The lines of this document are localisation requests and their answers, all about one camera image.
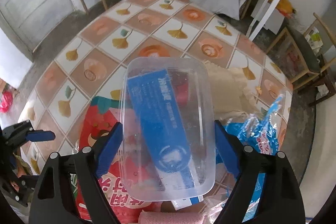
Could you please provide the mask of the blue toothpaste box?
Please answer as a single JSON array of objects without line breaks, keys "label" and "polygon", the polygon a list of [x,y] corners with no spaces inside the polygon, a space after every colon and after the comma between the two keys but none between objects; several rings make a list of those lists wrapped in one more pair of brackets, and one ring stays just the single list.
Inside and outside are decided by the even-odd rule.
[{"label": "blue toothpaste box", "polygon": [[168,71],[134,76],[126,86],[159,180],[155,199],[198,203],[200,182]]}]

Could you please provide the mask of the yellow bag under table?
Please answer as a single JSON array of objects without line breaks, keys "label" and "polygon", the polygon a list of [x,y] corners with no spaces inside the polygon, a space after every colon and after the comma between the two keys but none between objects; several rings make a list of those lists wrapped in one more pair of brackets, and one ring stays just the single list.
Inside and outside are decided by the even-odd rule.
[{"label": "yellow bag under table", "polygon": [[295,9],[291,5],[289,0],[279,0],[276,9],[280,14],[287,18],[291,18],[295,14]]}]

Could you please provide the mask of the pink sponge cloth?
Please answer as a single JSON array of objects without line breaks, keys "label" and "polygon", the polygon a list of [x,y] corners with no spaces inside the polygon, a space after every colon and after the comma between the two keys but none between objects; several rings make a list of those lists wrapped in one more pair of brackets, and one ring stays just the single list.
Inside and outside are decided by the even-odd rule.
[{"label": "pink sponge cloth", "polygon": [[199,213],[161,213],[142,211],[139,215],[140,224],[202,224],[205,217]]}]

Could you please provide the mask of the red snack bag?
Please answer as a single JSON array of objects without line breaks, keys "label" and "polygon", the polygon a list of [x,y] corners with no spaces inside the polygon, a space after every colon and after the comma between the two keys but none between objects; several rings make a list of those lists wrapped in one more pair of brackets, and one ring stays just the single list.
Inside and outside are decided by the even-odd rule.
[{"label": "red snack bag", "polygon": [[[92,147],[100,138],[108,136],[120,118],[120,102],[101,96],[94,97],[72,126],[69,138],[79,149]],[[160,202],[145,202],[131,197],[123,187],[120,171],[122,132],[118,130],[98,154],[94,172],[109,206],[121,223],[137,223],[142,211],[159,212]]]}]

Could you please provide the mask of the clear plastic food container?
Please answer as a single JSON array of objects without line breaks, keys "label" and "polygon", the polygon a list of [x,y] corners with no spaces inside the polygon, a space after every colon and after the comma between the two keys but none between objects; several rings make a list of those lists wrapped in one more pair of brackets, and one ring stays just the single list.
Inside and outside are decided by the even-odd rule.
[{"label": "clear plastic food container", "polygon": [[195,59],[138,57],[124,76],[122,184],[140,201],[175,201],[215,183],[209,77]]}]

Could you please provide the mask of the beige seat cushion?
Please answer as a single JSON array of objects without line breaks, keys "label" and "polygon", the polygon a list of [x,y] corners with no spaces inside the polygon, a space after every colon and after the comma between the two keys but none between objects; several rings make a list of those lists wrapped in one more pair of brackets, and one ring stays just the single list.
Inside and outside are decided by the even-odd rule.
[{"label": "beige seat cushion", "polygon": [[248,80],[241,68],[225,69],[210,61],[203,64],[209,75],[216,120],[226,123],[231,118],[237,118],[242,122],[251,114],[261,116],[255,95],[248,87]]}]

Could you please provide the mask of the checkered ginkgo tablecloth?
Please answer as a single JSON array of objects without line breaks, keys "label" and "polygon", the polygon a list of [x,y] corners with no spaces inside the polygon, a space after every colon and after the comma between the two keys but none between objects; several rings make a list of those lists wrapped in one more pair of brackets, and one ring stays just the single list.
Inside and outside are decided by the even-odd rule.
[{"label": "checkered ginkgo tablecloth", "polygon": [[[122,0],[84,28],[51,64],[33,90],[21,116],[36,130],[52,131],[52,141],[30,142],[25,154],[40,176],[53,152],[80,151],[69,138],[74,123],[96,96],[121,100],[127,66],[138,57],[174,57],[210,61],[225,69],[241,68],[256,106],[268,110],[280,95],[285,101],[275,116],[278,142],[286,130],[293,88],[266,54],[227,21],[189,0]],[[188,200],[158,201],[161,213],[203,214],[203,200],[223,186],[225,167],[216,165],[213,188]],[[76,174],[71,188],[80,217],[90,216]]]}]

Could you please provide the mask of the blue crinkled plastic wrapper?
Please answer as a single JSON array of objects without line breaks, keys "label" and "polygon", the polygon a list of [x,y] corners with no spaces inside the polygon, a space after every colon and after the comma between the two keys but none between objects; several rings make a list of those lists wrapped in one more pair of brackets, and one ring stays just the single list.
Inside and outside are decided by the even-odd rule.
[{"label": "blue crinkled plastic wrapper", "polygon": [[[279,142],[277,138],[277,130],[280,128],[280,122],[275,121],[277,112],[282,108],[285,101],[285,94],[280,95],[270,105],[268,110],[263,110],[263,118],[258,118],[256,114],[239,115],[239,117],[230,118],[228,122],[221,127],[226,130],[228,134],[237,137],[242,145],[251,146],[258,153],[266,155],[275,155],[279,149]],[[216,147],[216,165],[225,167],[224,173],[230,173],[237,180],[238,168],[234,167],[234,160],[237,160],[235,155],[221,156],[218,148]],[[257,205],[260,202],[262,188],[265,182],[265,174],[259,173],[255,188],[248,206],[248,209],[244,215],[243,223],[252,219],[256,215]]]}]

